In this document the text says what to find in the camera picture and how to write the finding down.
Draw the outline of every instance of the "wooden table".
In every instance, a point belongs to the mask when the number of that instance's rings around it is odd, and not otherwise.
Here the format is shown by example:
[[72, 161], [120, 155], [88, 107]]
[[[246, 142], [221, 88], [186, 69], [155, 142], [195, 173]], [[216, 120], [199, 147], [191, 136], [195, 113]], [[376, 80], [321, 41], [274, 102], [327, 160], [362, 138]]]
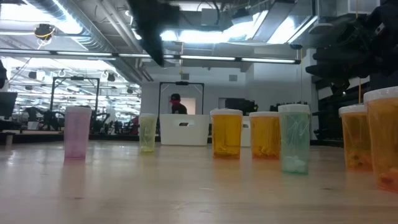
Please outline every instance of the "wooden table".
[[92, 141], [85, 162], [62, 143], [0, 152], [0, 223], [398, 223], [398, 195], [345, 172], [343, 150], [313, 147], [310, 175], [278, 161], [213, 160], [210, 146]]

